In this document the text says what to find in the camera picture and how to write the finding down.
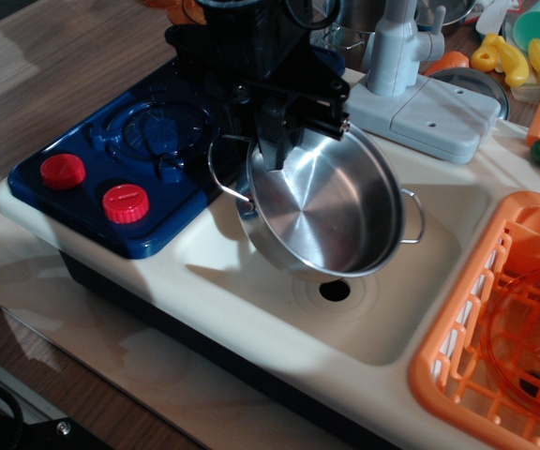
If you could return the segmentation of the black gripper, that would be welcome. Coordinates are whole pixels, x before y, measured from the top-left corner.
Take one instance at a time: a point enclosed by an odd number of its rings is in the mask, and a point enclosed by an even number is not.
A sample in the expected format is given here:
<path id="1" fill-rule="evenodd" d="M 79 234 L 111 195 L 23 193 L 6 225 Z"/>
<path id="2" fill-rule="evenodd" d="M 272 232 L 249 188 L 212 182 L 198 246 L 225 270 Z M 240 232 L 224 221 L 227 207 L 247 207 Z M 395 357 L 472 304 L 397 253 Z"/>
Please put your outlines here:
<path id="1" fill-rule="evenodd" d="M 310 44 L 310 34 L 336 18 L 336 1 L 316 21 L 310 1 L 198 1 L 204 24 L 174 24 L 165 32 L 177 55 L 231 82 L 213 84 L 213 173 L 229 184 L 257 144 L 267 171 L 283 169 L 311 130 L 340 140 L 349 128 L 343 104 L 350 88 Z M 259 87 L 268 97 L 255 113 Z"/>

